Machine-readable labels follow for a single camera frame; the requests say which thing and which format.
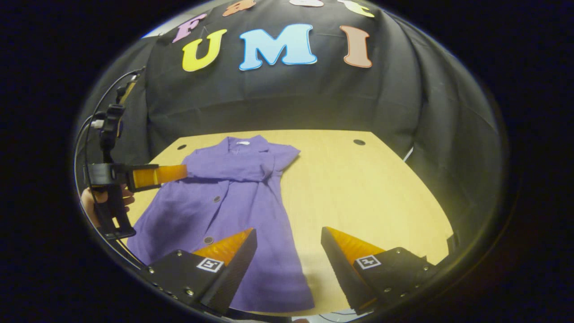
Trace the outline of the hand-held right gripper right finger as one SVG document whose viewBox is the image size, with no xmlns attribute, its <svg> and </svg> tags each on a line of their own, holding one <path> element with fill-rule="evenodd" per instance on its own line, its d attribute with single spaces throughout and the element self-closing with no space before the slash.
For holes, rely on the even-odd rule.
<svg viewBox="0 0 574 323">
<path fill-rule="evenodd" d="M 386 311 L 415 297 L 449 258 L 447 242 L 377 244 L 334 227 L 322 228 L 321 246 L 356 314 Z"/>
</svg>

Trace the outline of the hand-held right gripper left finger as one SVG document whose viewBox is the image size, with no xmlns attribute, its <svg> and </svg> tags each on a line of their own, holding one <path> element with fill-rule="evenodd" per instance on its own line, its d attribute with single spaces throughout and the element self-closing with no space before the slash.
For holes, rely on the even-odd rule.
<svg viewBox="0 0 574 323">
<path fill-rule="evenodd" d="M 138 274 L 183 305 L 222 316 L 228 312 L 256 249 L 257 231 L 249 228 L 195 252 L 177 249 Z"/>
</svg>

